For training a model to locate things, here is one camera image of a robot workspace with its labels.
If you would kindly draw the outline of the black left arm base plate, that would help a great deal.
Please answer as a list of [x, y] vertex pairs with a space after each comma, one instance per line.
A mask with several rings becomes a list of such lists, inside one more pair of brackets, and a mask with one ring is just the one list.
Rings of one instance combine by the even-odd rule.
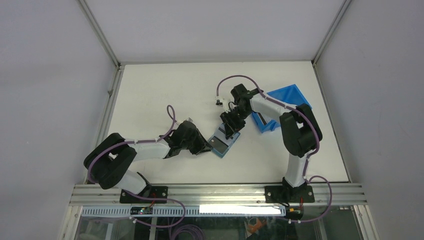
[[[167, 200], [158, 200], [158, 199], [167, 199], [168, 198], [168, 186], [159, 186], [153, 185], [148, 190], [142, 191], [138, 196], [143, 198], [155, 199], [155, 204], [166, 204]], [[129, 194], [125, 190], [121, 190], [121, 195], [119, 198], [121, 204], [151, 204], [153, 200], [140, 199]]]

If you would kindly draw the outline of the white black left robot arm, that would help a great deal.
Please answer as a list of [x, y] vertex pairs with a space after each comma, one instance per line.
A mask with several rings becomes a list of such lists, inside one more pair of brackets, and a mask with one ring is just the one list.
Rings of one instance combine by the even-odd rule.
[[120, 188], [131, 193], [138, 203], [145, 203], [151, 196], [152, 185], [140, 172], [130, 170], [133, 162], [168, 159], [181, 151], [197, 156], [212, 149], [196, 125], [185, 120], [158, 139], [134, 141], [112, 133], [88, 154], [83, 165], [90, 182], [104, 190]]

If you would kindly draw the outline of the blue plastic bin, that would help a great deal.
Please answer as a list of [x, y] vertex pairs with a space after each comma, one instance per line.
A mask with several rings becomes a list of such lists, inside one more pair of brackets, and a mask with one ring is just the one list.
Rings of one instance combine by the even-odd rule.
[[283, 113], [290, 112], [296, 106], [310, 104], [296, 84], [269, 91], [266, 97], [256, 94], [249, 103], [253, 120], [261, 133], [279, 128], [279, 117]]

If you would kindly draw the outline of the silver credit card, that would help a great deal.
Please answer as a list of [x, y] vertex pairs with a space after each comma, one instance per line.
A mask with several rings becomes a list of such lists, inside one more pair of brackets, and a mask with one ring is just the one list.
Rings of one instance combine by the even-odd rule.
[[217, 136], [213, 136], [210, 140], [210, 144], [220, 154], [224, 154], [228, 148], [228, 145], [220, 140]]

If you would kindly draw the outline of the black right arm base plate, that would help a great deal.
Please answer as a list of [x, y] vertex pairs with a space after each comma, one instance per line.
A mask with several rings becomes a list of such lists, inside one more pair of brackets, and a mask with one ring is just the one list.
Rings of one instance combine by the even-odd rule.
[[282, 185], [267, 185], [264, 187], [264, 196], [266, 203], [288, 203], [300, 204], [314, 203], [315, 196], [313, 188], [310, 185], [290, 188]]

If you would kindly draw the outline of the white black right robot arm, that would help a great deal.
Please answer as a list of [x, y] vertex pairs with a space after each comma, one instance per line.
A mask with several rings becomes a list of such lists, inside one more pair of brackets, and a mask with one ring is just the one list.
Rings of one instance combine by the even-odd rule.
[[243, 84], [231, 90], [234, 108], [225, 110], [220, 118], [229, 139], [245, 127], [245, 119], [259, 113], [279, 122], [283, 144], [289, 153], [288, 166], [282, 178], [282, 196], [296, 202], [307, 186], [306, 171], [309, 158], [318, 152], [322, 132], [311, 107], [304, 103], [291, 106], [255, 88], [248, 90]]

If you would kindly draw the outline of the teal leather card holder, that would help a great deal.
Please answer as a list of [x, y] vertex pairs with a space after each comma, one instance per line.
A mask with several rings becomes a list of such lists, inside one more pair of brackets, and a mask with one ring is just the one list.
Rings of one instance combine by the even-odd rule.
[[223, 158], [228, 151], [230, 150], [230, 148], [233, 146], [233, 144], [237, 141], [237, 139], [239, 138], [241, 134], [239, 132], [235, 133], [231, 138], [226, 139], [225, 138], [225, 127], [224, 124], [222, 123], [213, 133], [213, 135], [208, 139], [208, 143], [210, 144], [211, 138], [216, 136], [218, 137], [220, 140], [222, 140], [224, 143], [226, 143], [228, 145], [227, 150], [225, 151], [224, 154], [220, 154], [219, 152], [217, 152], [214, 148], [211, 150], [214, 154], [216, 154], [219, 158]]

